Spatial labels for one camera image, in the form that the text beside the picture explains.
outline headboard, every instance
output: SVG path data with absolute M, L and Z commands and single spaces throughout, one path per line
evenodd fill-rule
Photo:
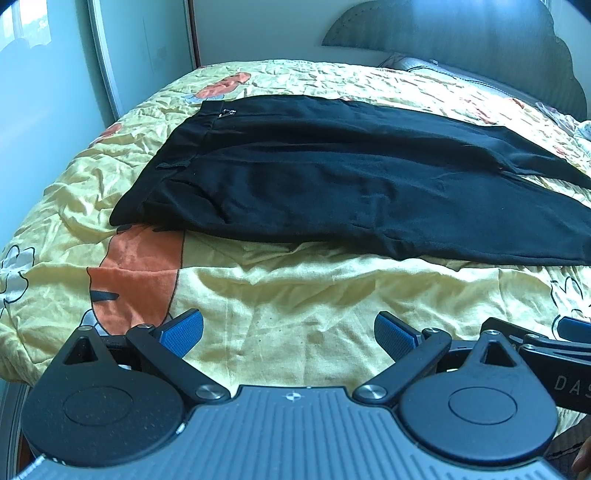
M 540 0 L 363 2 L 341 15 L 322 44 L 437 60 L 587 118 L 570 51 Z

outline metal screw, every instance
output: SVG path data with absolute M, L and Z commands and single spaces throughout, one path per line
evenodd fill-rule
M 379 400 L 380 398 L 384 398 L 388 394 L 388 391 L 379 385 L 361 385 L 355 393 L 365 400 Z
M 226 391 L 219 385 L 201 385 L 195 393 L 202 400 L 219 400 L 226 394 Z

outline black pants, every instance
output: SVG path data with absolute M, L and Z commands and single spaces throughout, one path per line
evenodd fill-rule
M 307 96 L 211 101 L 174 130 L 111 224 L 396 259 L 590 265 L 591 209 L 518 176 L 529 174 L 591 189 L 505 127 Z

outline window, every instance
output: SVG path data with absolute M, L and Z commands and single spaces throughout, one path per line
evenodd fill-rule
M 30 47 L 51 41 L 47 0 L 18 0 L 0 15 L 0 50 L 16 38 L 26 39 Z

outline yellow bedspread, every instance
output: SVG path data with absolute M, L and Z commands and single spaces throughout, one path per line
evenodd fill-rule
M 506 125 L 581 170 L 590 167 L 591 158 L 541 113 L 474 87 L 306 61 L 197 69 L 81 152 L 4 249 L 0 377 L 35 383 L 81 322 L 124 333 L 190 308 L 203 313 L 205 332 L 186 361 L 233 393 L 239 384 L 363 383 L 391 363 L 373 336 L 380 310 L 419 330 L 435 326 L 461 339 L 477 337 L 489 316 L 551 338 L 558 316 L 590 319 L 589 267 L 396 261 L 327 244 L 268 245 L 147 226 L 117 233 L 109 225 L 115 203 L 204 99 L 264 94 L 362 100 Z M 588 191 L 531 180 L 591 206 Z M 586 385 L 579 394 L 585 393 Z M 563 427 L 573 418 L 564 414 Z

